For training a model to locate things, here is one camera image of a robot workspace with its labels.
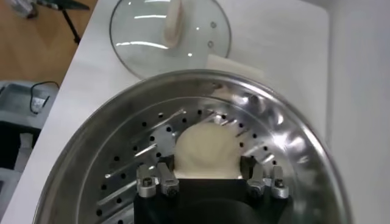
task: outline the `metal clamp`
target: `metal clamp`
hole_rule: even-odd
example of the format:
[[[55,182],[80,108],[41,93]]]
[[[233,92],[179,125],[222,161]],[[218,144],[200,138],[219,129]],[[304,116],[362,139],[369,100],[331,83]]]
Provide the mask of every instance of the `metal clamp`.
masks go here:
[[[143,198],[150,198],[156,194],[156,183],[147,165],[140,165],[136,170],[136,188],[138,195]]]
[[[274,166],[272,171],[271,194],[274,198],[288,198],[288,186],[283,181],[283,170],[280,166]]]
[[[264,172],[263,166],[259,163],[256,163],[253,168],[252,177],[246,181],[249,187],[249,196],[252,198],[260,198],[264,194],[264,189],[266,187],[264,181]]]
[[[161,192],[170,198],[175,197],[179,193],[179,180],[165,163],[158,163],[157,169],[161,174]]]

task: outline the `stainless steel steamer basket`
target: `stainless steel steamer basket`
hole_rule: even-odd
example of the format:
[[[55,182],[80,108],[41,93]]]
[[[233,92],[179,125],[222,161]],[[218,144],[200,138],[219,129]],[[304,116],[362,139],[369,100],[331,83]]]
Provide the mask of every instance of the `stainless steel steamer basket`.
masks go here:
[[[34,223],[132,223],[137,166],[155,170],[198,122],[234,129],[243,155],[266,173],[283,167],[294,203],[281,223],[352,222],[332,159],[297,110],[258,82],[188,70],[127,88],[85,121],[52,169]]]

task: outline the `power cord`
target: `power cord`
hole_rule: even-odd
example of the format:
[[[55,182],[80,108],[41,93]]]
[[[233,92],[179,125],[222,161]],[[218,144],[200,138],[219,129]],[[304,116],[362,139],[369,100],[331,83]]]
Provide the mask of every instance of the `power cord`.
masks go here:
[[[36,111],[34,111],[34,110],[32,109],[32,99],[34,98],[34,96],[33,96],[33,90],[34,90],[34,88],[35,88],[36,86],[43,85],[43,84],[47,84],[47,83],[53,83],[53,84],[56,85],[56,87],[57,87],[58,89],[60,88],[60,85],[59,85],[57,82],[55,82],[55,81],[38,82],[38,83],[32,85],[32,86],[30,87],[30,111],[31,111],[31,113],[33,113],[33,114],[38,114],[38,113],[39,113],[39,112],[36,112]]]

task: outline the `dough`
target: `dough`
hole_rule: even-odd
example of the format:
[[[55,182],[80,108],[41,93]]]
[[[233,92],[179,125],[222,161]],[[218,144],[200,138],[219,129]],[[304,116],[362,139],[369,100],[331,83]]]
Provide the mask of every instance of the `dough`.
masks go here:
[[[237,179],[241,151],[235,133],[214,123],[186,129],[175,148],[176,178]]]

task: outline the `white table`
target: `white table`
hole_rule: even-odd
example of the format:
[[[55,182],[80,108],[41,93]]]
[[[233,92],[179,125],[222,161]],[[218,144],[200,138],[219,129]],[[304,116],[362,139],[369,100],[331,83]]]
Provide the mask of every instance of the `white table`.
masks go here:
[[[390,23],[386,22],[390,3],[364,2],[339,0],[335,9],[330,8],[328,138],[356,223],[388,223],[390,102],[385,96],[390,96],[390,63],[385,61],[390,58]],[[32,222],[51,167],[72,134],[106,100],[138,81],[110,45],[108,25],[115,4],[98,1],[2,224]]]

